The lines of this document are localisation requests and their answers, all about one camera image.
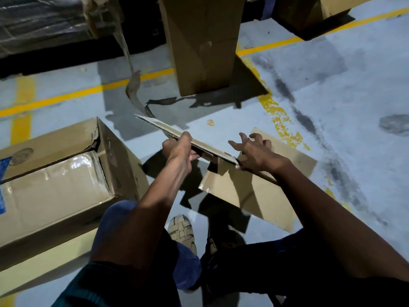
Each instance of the right hand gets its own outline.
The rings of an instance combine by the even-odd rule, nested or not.
[[[270,140],[263,140],[258,133],[252,133],[250,140],[247,135],[239,133],[242,143],[235,143],[229,140],[229,144],[236,150],[245,155],[239,160],[241,169],[252,171],[275,171],[279,167],[289,163],[289,159],[272,151]]]

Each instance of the left hand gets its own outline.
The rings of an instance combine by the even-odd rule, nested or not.
[[[171,160],[177,160],[181,165],[187,166],[187,172],[192,171],[191,161],[200,157],[192,150],[192,136],[185,131],[179,140],[167,139],[162,143],[162,153],[167,158],[167,164]]]

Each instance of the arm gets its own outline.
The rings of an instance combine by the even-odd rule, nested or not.
[[[101,246],[91,261],[131,266],[139,272],[136,283],[143,282],[177,191],[192,170],[190,161],[199,158],[199,155],[191,150],[191,140],[190,134],[184,132],[179,141],[168,139],[162,144],[163,153],[168,157],[166,166],[150,185],[128,220]]]
[[[271,151],[260,134],[251,141],[229,142],[247,160],[241,166],[267,171],[286,194],[303,226],[313,230],[332,250],[351,277],[392,277],[409,281],[409,263],[384,239],[305,177],[287,158]]]

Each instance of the hand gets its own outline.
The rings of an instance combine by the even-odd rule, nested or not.
[[[179,140],[167,139],[162,143],[162,153],[167,158],[167,164],[171,160],[180,162],[180,165],[186,166],[187,173],[192,171],[191,161],[200,157],[192,150],[192,136],[185,131]]]
[[[263,140],[258,133],[252,133],[250,140],[245,134],[239,133],[242,143],[229,141],[229,144],[236,150],[242,152],[238,160],[241,169],[249,169],[254,172],[274,171],[283,164],[289,162],[288,158],[272,151],[270,140]]]

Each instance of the plastic wrap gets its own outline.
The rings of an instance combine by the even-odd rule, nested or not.
[[[107,4],[86,1],[0,0],[0,58],[112,34]],[[121,13],[118,0],[108,2]]]

